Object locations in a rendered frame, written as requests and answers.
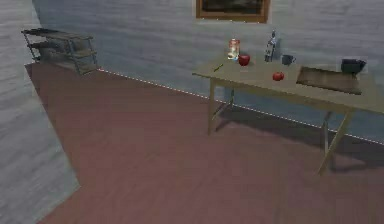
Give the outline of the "clear glass jar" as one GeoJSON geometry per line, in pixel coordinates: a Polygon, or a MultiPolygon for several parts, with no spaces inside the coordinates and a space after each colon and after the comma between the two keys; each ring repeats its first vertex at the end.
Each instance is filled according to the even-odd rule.
{"type": "Polygon", "coordinates": [[[230,60],[237,60],[240,52],[240,41],[238,39],[231,39],[229,41],[227,57],[230,60]]]}

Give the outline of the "dark metal shelf rack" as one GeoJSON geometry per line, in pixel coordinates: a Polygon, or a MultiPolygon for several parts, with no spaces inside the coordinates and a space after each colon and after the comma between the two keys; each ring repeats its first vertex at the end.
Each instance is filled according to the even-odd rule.
{"type": "Polygon", "coordinates": [[[100,68],[90,35],[45,28],[25,29],[21,33],[36,63],[51,63],[74,70],[79,75],[100,68]]]}

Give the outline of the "black pot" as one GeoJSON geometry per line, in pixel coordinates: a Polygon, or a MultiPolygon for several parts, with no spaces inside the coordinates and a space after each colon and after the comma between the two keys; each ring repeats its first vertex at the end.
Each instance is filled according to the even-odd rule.
{"type": "Polygon", "coordinates": [[[360,59],[343,59],[341,71],[343,73],[358,74],[365,67],[366,62],[360,59]]]}

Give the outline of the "tan wooden table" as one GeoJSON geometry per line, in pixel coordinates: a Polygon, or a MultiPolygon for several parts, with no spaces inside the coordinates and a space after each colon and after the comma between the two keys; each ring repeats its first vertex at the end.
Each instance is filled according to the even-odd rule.
{"type": "Polygon", "coordinates": [[[355,76],[359,81],[361,95],[297,84],[296,81],[302,67],[308,66],[299,64],[286,66],[278,61],[266,62],[258,56],[252,58],[247,66],[241,66],[223,56],[198,66],[193,74],[209,80],[208,125],[212,126],[215,117],[222,111],[221,108],[213,107],[215,88],[218,86],[227,87],[232,91],[239,90],[259,96],[274,97],[324,110],[326,112],[322,122],[324,133],[328,132],[330,116],[340,113],[343,115],[343,120],[334,138],[324,141],[325,155],[318,169],[318,173],[323,174],[332,163],[333,154],[346,134],[353,114],[357,111],[384,114],[384,96],[380,94],[373,77],[367,73],[355,76]],[[220,64],[223,66],[214,72],[214,69],[220,64]],[[274,81],[272,75],[275,72],[283,72],[284,79],[274,81]]]}

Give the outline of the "brown wooden board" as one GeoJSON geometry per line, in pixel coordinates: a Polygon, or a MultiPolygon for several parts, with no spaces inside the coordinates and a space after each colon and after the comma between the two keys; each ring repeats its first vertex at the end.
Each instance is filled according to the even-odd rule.
{"type": "Polygon", "coordinates": [[[354,75],[337,71],[302,67],[296,83],[348,94],[362,94],[359,81],[354,75]]]}

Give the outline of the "brown framed wall picture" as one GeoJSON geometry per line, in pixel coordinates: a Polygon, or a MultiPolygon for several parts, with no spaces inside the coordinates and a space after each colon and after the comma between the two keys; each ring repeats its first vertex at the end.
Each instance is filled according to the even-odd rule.
{"type": "Polygon", "coordinates": [[[196,17],[224,21],[266,23],[271,0],[195,0],[196,17]]]}

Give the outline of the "dark glass bottle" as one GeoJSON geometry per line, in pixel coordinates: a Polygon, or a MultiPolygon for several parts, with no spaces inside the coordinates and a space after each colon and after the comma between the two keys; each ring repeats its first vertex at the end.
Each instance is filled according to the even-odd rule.
{"type": "Polygon", "coordinates": [[[271,62],[273,60],[276,44],[277,44],[276,31],[273,30],[271,33],[271,38],[268,40],[266,45],[266,50],[265,50],[266,62],[271,62]]]}

